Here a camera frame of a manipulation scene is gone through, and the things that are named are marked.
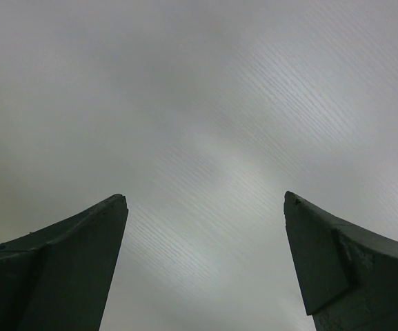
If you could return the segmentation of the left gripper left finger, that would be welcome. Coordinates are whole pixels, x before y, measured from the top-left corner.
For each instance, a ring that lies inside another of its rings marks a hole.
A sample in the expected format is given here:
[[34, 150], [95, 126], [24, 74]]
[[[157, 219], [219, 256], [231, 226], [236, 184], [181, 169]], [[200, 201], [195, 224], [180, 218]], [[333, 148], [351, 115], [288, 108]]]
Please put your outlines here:
[[0, 243], [0, 330], [98, 330], [127, 216], [115, 194]]

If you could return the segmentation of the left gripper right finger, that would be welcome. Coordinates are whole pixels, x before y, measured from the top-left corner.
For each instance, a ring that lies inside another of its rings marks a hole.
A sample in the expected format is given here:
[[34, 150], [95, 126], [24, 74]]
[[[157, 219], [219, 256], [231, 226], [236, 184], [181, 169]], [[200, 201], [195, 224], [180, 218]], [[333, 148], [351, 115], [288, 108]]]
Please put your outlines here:
[[398, 241], [287, 191], [286, 234], [317, 330], [398, 331]]

